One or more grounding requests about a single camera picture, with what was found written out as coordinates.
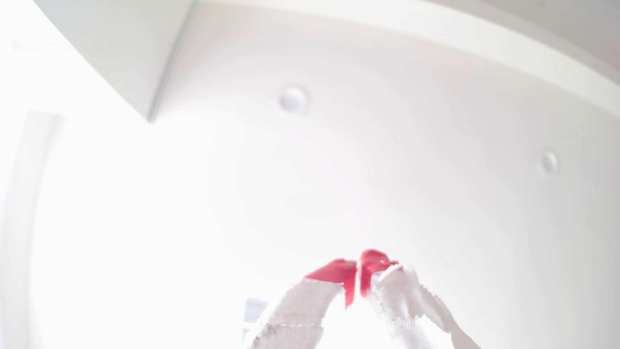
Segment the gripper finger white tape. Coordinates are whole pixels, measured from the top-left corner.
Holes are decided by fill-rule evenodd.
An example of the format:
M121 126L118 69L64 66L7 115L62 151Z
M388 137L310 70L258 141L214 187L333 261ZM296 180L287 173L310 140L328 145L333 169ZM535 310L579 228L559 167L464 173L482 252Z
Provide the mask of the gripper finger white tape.
M410 266L368 249L361 253L359 272L360 295L394 348L479 348Z
M337 258L290 286L247 335L248 348L316 348L324 321L336 305L345 312L355 299L358 263Z

